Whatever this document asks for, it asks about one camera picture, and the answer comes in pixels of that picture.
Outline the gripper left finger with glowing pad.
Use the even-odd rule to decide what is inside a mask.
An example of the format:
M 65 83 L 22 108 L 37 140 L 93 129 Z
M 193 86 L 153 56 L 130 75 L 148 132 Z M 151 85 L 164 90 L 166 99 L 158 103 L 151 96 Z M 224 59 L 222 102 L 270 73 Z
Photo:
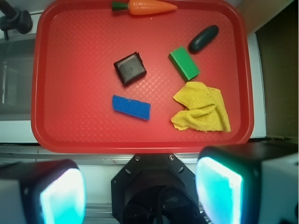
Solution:
M 0 167 L 2 224 L 81 224 L 86 197 L 84 174 L 72 160 Z

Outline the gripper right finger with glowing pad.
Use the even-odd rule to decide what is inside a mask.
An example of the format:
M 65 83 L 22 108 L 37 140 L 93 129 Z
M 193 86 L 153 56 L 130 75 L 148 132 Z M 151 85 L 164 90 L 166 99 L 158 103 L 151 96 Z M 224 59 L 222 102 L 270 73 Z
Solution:
M 196 190 L 213 224 L 296 224 L 299 146 L 251 142 L 208 146 L 199 154 Z

